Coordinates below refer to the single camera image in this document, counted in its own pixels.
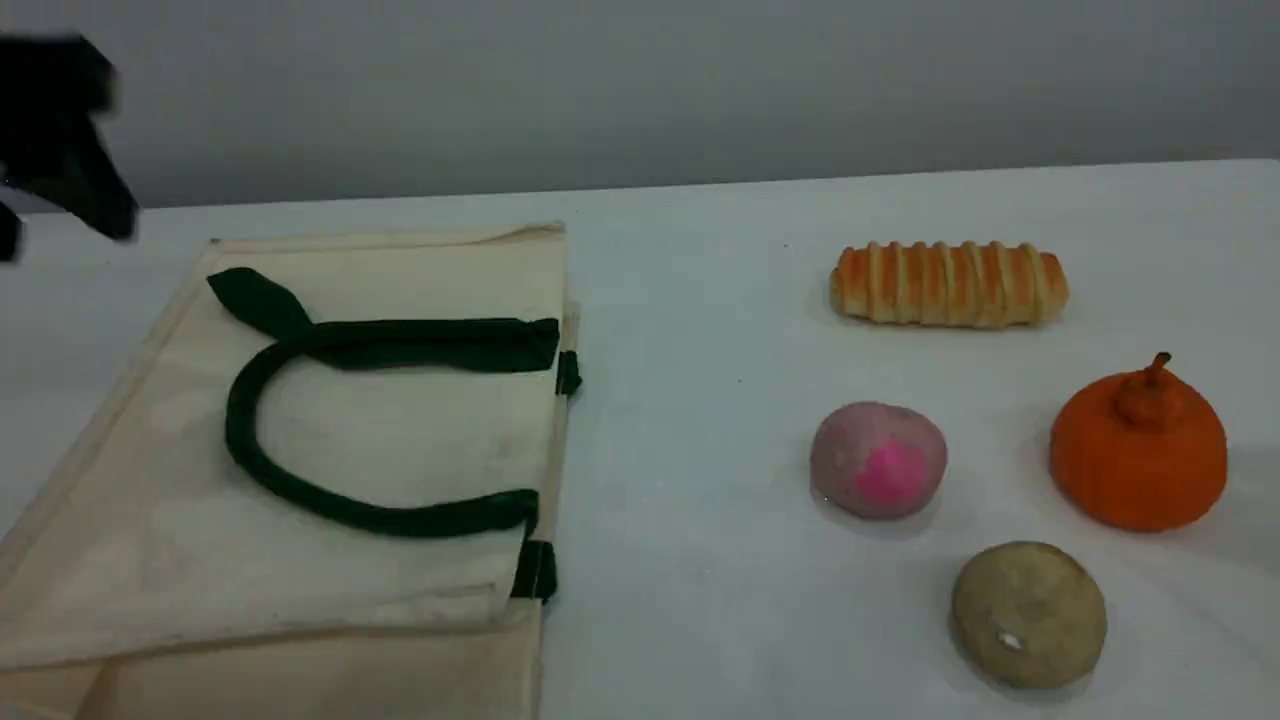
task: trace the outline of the pumpkin stem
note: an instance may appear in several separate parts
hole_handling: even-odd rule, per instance
[[[1135,424],[1148,428],[1170,428],[1183,416],[1183,400],[1171,384],[1165,383],[1165,364],[1172,356],[1160,352],[1142,370],[1133,373],[1116,395],[1115,407],[1120,415]]]
[[[1144,374],[1147,375],[1148,387],[1156,387],[1160,384],[1160,369],[1164,368],[1172,359],[1174,356],[1167,352],[1156,354],[1156,360],[1153,360],[1151,365],[1147,365],[1147,369],[1143,370]]]

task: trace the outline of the gray wall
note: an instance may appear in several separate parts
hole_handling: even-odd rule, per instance
[[[147,205],[1280,155],[1274,0],[0,0]]]

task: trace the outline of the toy bread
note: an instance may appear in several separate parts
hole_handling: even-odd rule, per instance
[[[1034,325],[1056,318],[1068,297],[1057,258],[1027,243],[873,242],[861,250],[846,247],[831,272],[836,311],[873,323]]]

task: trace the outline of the orange pumpkin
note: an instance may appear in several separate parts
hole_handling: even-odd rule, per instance
[[[1094,382],[1062,407],[1050,442],[1057,486],[1093,519],[1161,532],[1203,516],[1226,487],[1226,430],[1194,388],[1165,369]]]

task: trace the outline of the white table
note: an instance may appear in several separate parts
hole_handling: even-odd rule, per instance
[[[123,249],[32,217],[23,265],[0,272],[0,525],[210,237],[545,219],[570,225],[586,386],[544,717],[1280,712],[1274,161],[172,209],[146,213]],[[841,247],[893,238],[1055,251],[1065,319],[989,333],[833,316],[824,282]],[[1057,493],[1046,434],[1074,391],[1160,350],[1226,424],[1231,479],[1197,525],[1138,537]],[[863,398],[947,434],[947,478],[916,518],[859,523],[810,495],[810,433]],[[1010,539],[1056,543],[1102,585],[1111,633],[1087,685],[1018,696],[954,648],[955,573]]]

